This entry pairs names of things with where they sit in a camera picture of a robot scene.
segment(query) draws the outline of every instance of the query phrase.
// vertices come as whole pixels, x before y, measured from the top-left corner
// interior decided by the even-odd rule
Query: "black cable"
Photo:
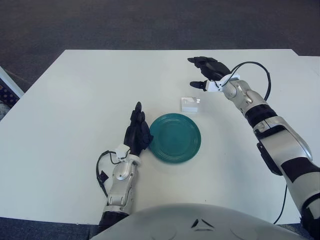
[[[112,161],[111,154],[116,154],[116,152],[114,152],[114,151],[109,151],[109,150],[101,153],[101,155],[100,155],[99,158],[98,158],[98,161],[96,162],[96,165],[95,165],[95,175],[96,175],[96,179],[97,179],[97,181],[98,181],[100,187],[102,188],[102,191],[103,191],[103,193],[104,193],[104,195],[105,195],[106,197],[108,197],[108,194],[107,194],[107,190],[106,190],[106,188],[105,188],[104,182],[108,179],[108,176],[107,176],[103,171],[101,171],[101,174],[99,173],[99,162],[100,162],[100,160],[101,160],[105,155],[107,155],[107,154],[110,154],[110,161],[111,161],[112,164],[117,165],[117,164],[120,163],[120,161],[119,161],[119,162],[113,162],[113,161]]]
[[[236,73],[236,71],[242,66],[242,65],[245,65],[245,64],[255,64],[255,65],[258,65],[259,67],[263,68],[263,70],[265,71],[266,73],[266,77],[268,79],[268,88],[266,90],[266,94],[265,94],[265,97],[264,97],[264,100],[267,101],[269,95],[270,95],[270,92],[271,92],[271,78],[270,78],[270,73],[268,72],[268,70],[259,62],[256,62],[256,61],[245,61],[245,62],[242,62],[240,64],[238,64],[237,66],[235,66],[232,71],[231,71],[231,76],[228,78],[228,80],[222,85],[222,87],[224,85],[227,84],[227,82],[229,82],[229,80],[233,77],[233,75]]]
[[[284,191],[284,198],[283,198],[283,204],[282,204],[282,209],[281,209],[281,212],[278,216],[278,218],[274,221],[273,224],[276,224],[278,222],[278,220],[280,219],[282,213],[284,212],[284,208],[285,208],[285,203],[286,203],[286,196],[287,196],[287,190],[288,190],[288,186],[285,185],[285,191]]]

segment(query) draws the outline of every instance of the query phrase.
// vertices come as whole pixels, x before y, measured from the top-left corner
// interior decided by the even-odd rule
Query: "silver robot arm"
[[[96,164],[96,177],[107,197],[96,234],[103,232],[132,213],[138,166],[141,163],[139,155],[151,143],[153,136],[145,121],[145,113],[142,111],[140,102],[132,111],[130,120],[131,123],[126,130],[123,144],[120,144],[115,152],[102,153]],[[112,161],[111,153],[116,154],[117,162]],[[99,172],[99,161],[107,154],[110,154],[111,162],[116,165],[108,194],[104,185],[108,176],[103,171]]]
[[[240,80],[238,74],[231,74],[225,69],[224,73],[217,70],[215,64],[219,63],[218,67],[221,68],[221,63],[213,58],[195,57],[188,60],[201,68],[202,74],[210,79],[191,82],[190,85],[208,92],[224,93],[240,110],[253,128],[259,141],[257,147],[268,168],[272,173],[284,176],[301,214],[303,227],[319,239],[320,168],[312,163],[307,143],[271,109],[259,93],[251,90],[247,82]]]

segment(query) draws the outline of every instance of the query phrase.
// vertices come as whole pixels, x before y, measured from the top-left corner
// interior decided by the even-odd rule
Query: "teal plate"
[[[201,145],[197,125],[185,115],[168,113],[150,126],[151,152],[166,163],[178,164],[193,158]]]

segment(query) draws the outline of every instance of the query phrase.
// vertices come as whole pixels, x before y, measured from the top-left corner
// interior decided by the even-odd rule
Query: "black joint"
[[[314,219],[310,208],[302,209],[301,223],[305,230],[308,231],[311,237],[315,240],[320,239],[320,218]]]
[[[120,222],[122,219],[129,216],[124,212],[117,212],[117,211],[105,211],[102,214],[101,220],[96,230],[96,234],[103,232],[104,230],[110,228],[111,226],[115,225],[116,223]]]
[[[306,157],[296,157],[296,158],[290,159],[282,163],[281,167],[292,183],[298,177],[304,174],[320,172],[320,168],[314,165]]]
[[[276,112],[268,104],[254,106],[244,115],[252,128],[261,121],[275,116]]]

